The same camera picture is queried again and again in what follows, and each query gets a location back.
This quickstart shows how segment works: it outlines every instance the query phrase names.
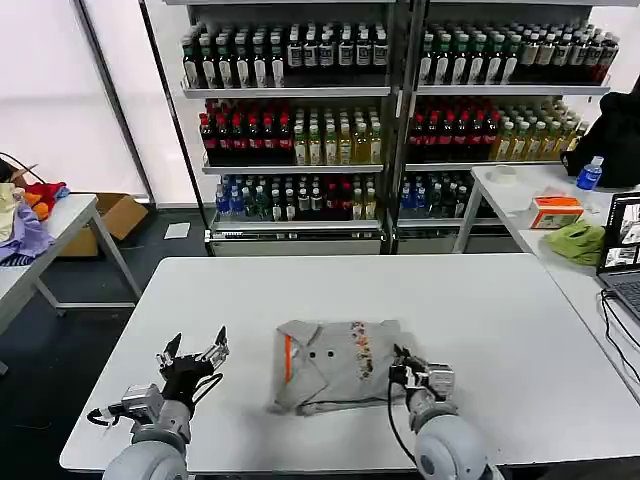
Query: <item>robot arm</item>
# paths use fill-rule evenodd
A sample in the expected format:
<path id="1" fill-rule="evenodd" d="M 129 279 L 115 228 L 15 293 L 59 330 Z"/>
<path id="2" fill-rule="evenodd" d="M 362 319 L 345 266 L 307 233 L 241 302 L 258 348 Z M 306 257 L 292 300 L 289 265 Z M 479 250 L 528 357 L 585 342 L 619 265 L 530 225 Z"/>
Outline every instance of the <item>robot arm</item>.
<path id="1" fill-rule="evenodd" d="M 221 380 L 216 373 L 229 354 L 222 327 L 214 344 L 203 353 L 176 356 L 181 336 L 171 340 L 156 355 L 166 384 L 160 392 L 155 384 L 132 386 L 120 403 L 89 412 L 96 425 L 118 423 L 120 417 L 134 420 L 132 445 L 107 467 L 106 480 L 187 480 L 186 449 L 191 442 L 189 422 L 197 403 Z"/>
<path id="2" fill-rule="evenodd" d="M 409 425 L 417 434 L 411 459 L 422 476 L 433 480 L 503 480 L 495 466 L 489 465 L 478 431 L 457 414 L 451 400 L 455 377 L 451 367 L 430 364 L 406 348 L 394 348 L 396 359 L 389 369 L 389 382 L 405 389 Z M 404 448 L 391 414 L 389 418 Z"/>

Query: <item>laptop screen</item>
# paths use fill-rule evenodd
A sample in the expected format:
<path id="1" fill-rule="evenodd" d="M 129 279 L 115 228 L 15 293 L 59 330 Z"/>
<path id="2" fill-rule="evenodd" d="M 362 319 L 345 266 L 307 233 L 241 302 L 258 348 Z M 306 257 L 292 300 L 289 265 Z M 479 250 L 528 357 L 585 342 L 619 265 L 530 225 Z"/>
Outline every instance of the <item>laptop screen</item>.
<path id="1" fill-rule="evenodd" d="M 640 192 L 617 193 L 609 208 L 598 273 L 640 268 Z"/>

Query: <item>white paper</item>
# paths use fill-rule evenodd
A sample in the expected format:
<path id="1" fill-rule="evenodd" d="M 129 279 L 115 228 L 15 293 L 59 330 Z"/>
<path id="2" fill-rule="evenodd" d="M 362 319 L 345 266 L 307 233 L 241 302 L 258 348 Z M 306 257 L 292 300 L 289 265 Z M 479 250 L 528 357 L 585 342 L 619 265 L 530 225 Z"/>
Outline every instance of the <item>white paper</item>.
<path id="1" fill-rule="evenodd" d="M 169 240 L 170 238 L 187 238 L 189 235 L 189 228 L 191 224 L 189 222 L 185 223 L 172 223 L 167 228 L 167 233 L 164 234 L 164 239 Z"/>

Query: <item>laptop keyboard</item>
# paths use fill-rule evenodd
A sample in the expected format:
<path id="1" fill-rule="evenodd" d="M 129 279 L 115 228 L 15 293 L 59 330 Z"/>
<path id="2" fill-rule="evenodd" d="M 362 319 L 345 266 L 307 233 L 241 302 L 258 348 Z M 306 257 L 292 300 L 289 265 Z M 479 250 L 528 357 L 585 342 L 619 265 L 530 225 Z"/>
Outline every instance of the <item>laptop keyboard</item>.
<path id="1" fill-rule="evenodd" d="M 636 310 L 640 310 L 640 281 L 620 283 L 616 285 L 616 289 Z"/>

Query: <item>clothing pile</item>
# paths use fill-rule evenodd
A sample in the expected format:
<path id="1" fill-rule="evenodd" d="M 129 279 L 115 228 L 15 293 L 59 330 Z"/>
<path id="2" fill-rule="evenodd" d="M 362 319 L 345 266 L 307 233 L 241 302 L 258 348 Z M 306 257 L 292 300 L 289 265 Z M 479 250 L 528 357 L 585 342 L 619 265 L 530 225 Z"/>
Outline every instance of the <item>clothing pile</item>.
<path id="1" fill-rule="evenodd" d="M 393 345 L 414 351 L 415 343 L 396 320 L 287 322 L 276 334 L 272 410 L 312 415 L 384 404 Z M 394 384 L 392 397 L 402 393 Z"/>
<path id="2" fill-rule="evenodd" d="M 13 183 L 0 183 L 0 266 L 29 265 L 54 242 L 40 220 L 69 191 L 65 184 L 36 184 L 29 189 L 27 193 Z"/>

